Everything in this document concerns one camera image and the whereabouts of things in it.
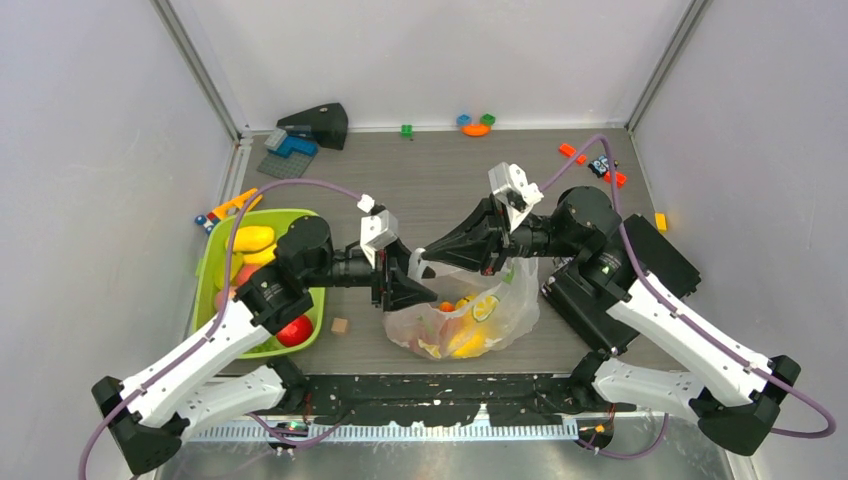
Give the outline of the clear printed plastic bag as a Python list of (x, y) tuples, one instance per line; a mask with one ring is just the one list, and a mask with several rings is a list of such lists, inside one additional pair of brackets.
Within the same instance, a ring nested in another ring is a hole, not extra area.
[(437, 293), (383, 317), (390, 341), (433, 361), (469, 359), (503, 350), (529, 333), (540, 318), (538, 261), (508, 260), (492, 276), (412, 254), (415, 280)]

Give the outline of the yellow fake lemon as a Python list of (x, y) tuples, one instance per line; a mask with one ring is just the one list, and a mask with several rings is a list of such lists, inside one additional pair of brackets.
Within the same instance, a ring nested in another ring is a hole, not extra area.
[(457, 335), (448, 345), (450, 357), (456, 359), (479, 357), (488, 351), (486, 342), (487, 336), (481, 331)]

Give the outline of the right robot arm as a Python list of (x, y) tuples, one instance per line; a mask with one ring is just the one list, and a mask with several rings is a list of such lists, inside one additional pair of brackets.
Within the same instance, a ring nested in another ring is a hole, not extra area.
[(577, 406), (647, 407), (695, 424), (735, 454), (758, 450), (799, 376), (794, 360), (739, 345), (644, 271), (621, 216), (600, 189), (570, 188), (551, 214), (528, 214), (518, 224), (511, 223), (509, 210), (508, 202), (483, 199), (460, 225), (426, 246), (422, 258), (484, 276), (512, 258), (565, 258), (556, 279), (579, 318), (624, 324), (682, 367), (659, 371), (626, 364), (608, 350), (588, 353), (570, 377)]

